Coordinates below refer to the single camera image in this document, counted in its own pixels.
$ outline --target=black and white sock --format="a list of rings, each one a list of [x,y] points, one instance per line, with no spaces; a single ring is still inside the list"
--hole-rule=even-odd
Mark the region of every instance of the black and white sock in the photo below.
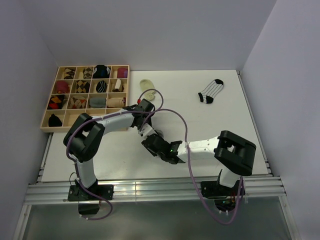
[[[214,101],[214,97],[222,90],[224,87],[224,82],[220,79],[215,79],[209,83],[206,88],[199,92],[200,102],[204,104],[212,104]]]

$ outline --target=wooden organizer box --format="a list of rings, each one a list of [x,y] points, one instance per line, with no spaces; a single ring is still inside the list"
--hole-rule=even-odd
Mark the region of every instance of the wooden organizer box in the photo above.
[[[93,70],[95,66],[61,66],[58,68],[58,71],[55,76],[54,84],[51,90],[51,94],[46,105],[48,108],[49,101],[52,96],[59,96],[62,94],[57,94],[56,84],[58,81],[65,81],[69,86],[69,93],[64,94],[64,100],[62,109],[47,109],[44,112],[42,123],[40,128],[42,131],[46,133],[56,133],[56,132],[67,132],[71,126],[74,124],[78,116],[82,113],[87,113],[90,116],[101,116],[105,114],[110,114],[119,111],[121,108],[108,108],[108,100],[113,98],[126,98],[125,105],[128,106],[129,101],[129,82],[130,82],[130,66],[129,65],[105,65],[109,67],[110,75],[109,78],[93,78]],[[73,79],[64,79],[65,68],[75,70]],[[92,75],[91,78],[84,79],[83,77],[83,69],[91,68]],[[115,84],[117,81],[117,74],[119,68],[127,69],[127,78],[119,78],[122,82],[123,92],[113,92],[115,88]],[[90,88],[88,93],[76,93],[76,84],[78,80],[82,80],[90,83]],[[107,83],[106,92],[97,92],[96,87],[98,82],[104,80]],[[82,96],[86,98],[86,106],[85,108],[70,108],[70,100],[74,96]],[[106,105],[104,108],[92,108],[90,106],[89,99],[94,97],[103,97],[106,98]],[[56,115],[62,122],[62,126],[48,126],[48,120],[51,114]]]

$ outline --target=white sock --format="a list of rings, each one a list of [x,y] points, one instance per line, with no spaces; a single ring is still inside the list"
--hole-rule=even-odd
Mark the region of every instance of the white sock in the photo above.
[[[222,90],[223,87],[223,81],[220,79],[213,80],[203,91],[198,93],[200,102],[204,104],[212,104],[215,96]]]

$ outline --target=rolled sock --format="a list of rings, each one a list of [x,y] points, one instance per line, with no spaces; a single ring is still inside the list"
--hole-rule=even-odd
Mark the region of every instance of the rolled sock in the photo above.
[[[206,88],[203,91],[198,92],[200,102],[204,104],[212,104],[214,102],[214,98],[222,90],[223,87],[224,82],[222,80],[213,80],[209,83],[208,86],[206,86]]]

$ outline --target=purple cable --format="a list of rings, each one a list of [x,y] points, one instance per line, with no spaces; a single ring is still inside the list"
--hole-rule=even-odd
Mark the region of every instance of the purple cable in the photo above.
[[[185,126],[184,141],[185,141],[186,143],[188,143],[188,141],[187,141],[188,126],[187,126],[187,123],[186,123],[185,119],[184,119],[178,112],[176,112],[176,111],[174,111],[174,110],[165,109],[165,108],[164,108],[164,109],[161,109],[161,107],[162,107],[163,104],[164,104],[164,98],[163,98],[162,94],[161,94],[158,90],[156,90],[156,89],[148,89],[148,90],[144,91],[144,92],[141,94],[141,96],[139,97],[139,99],[140,99],[140,98],[142,97],[142,95],[143,95],[144,93],[146,93],[147,91],[156,91],[156,92],[159,93],[159,95],[161,96],[162,103],[161,103],[160,107],[159,107],[157,110],[151,111],[151,112],[145,112],[145,111],[135,111],[135,112],[133,112],[133,111],[125,111],[125,112],[122,112],[121,114],[131,114],[131,113],[148,114],[148,116],[146,117],[146,119],[144,120],[144,122],[143,122],[143,124],[142,124],[142,126],[143,126],[143,125],[147,122],[148,118],[150,118],[150,116],[153,115],[153,114],[156,113],[156,112],[160,112],[160,111],[169,111],[169,112],[172,112],[172,113],[178,115],[178,116],[181,118],[181,120],[183,121],[183,124],[184,124],[184,126]],[[95,121],[100,121],[100,120],[112,118],[112,117],[115,117],[115,116],[118,116],[118,115],[120,115],[120,113],[119,113],[119,112],[116,112],[116,113],[113,113],[113,114],[106,115],[106,116],[104,116],[103,118],[102,118],[102,117],[99,117],[99,118],[95,118],[95,119],[88,120],[88,121],[84,122],[83,124],[81,124],[81,125],[74,131],[74,133],[71,135],[71,137],[69,138],[69,141],[68,141],[67,146],[66,146],[66,156],[67,156],[70,160],[72,160],[74,163],[77,163],[77,161],[76,161],[75,159],[73,159],[73,158],[70,156],[70,154],[69,154],[69,153],[70,153],[70,145],[71,145],[72,139],[75,137],[75,135],[76,135],[85,125],[87,125],[87,124],[89,124],[89,123],[92,123],[92,122],[95,122]],[[235,208],[234,208],[234,214],[232,215],[230,221],[228,221],[228,222],[223,222],[223,221],[221,221],[217,216],[215,216],[215,214],[210,210],[210,208],[209,208],[208,205],[206,204],[204,198],[202,197],[202,194],[201,194],[200,190],[198,189],[198,186],[197,186],[195,177],[194,177],[194,175],[193,175],[193,173],[192,173],[192,169],[191,169],[191,157],[190,157],[190,148],[189,148],[189,145],[188,145],[188,144],[186,145],[186,149],[187,149],[188,169],[189,169],[190,178],[191,178],[191,180],[192,180],[192,184],[193,184],[193,186],[194,186],[194,188],[195,188],[195,190],[196,190],[196,193],[197,193],[197,195],[199,196],[199,198],[200,198],[200,200],[201,200],[204,208],[208,211],[208,213],[210,214],[210,216],[211,216],[215,221],[217,221],[218,223],[220,223],[220,224],[222,224],[222,225],[229,225],[229,224],[231,224],[231,223],[234,221],[234,219],[235,219],[235,217],[236,217],[236,214],[237,214],[237,211],[238,211],[238,206],[239,206],[239,202],[240,202],[240,191],[241,191],[241,187],[243,186],[243,178],[242,178],[242,176],[240,177],[239,187],[238,187],[238,191],[237,191],[237,198],[236,198],[236,202],[235,202],[236,205],[235,205]],[[75,172],[76,172],[77,177],[80,178],[77,164],[75,164]],[[84,190],[85,192],[87,192],[87,193],[90,194],[91,196],[94,196],[95,198],[98,198],[98,199],[100,199],[100,200],[105,201],[106,203],[108,203],[108,204],[110,205],[110,211],[109,211],[106,215],[104,215],[104,216],[102,216],[102,217],[97,217],[97,218],[84,217],[84,216],[82,216],[82,217],[83,217],[83,218],[86,218],[86,219],[88,219],[88,220],[101,220],[101,219],[104,219],[104,218],[108,217],[108,216],[111,214],[112,210],[113,210],[113,206],[112,206],[111,202],[109,202],[108,200],[106,200],[106,199],[103,198],[103,197],[100,197],[100,196],[98,196],[98,195],[96,195],[96,194],[88,191],[88,190],[85,188],[85,186],[82,184],[82,182],[81,182],[80,179],[78,180],[78,182],[79,182],[80,186],[83,188],[83,190]]]

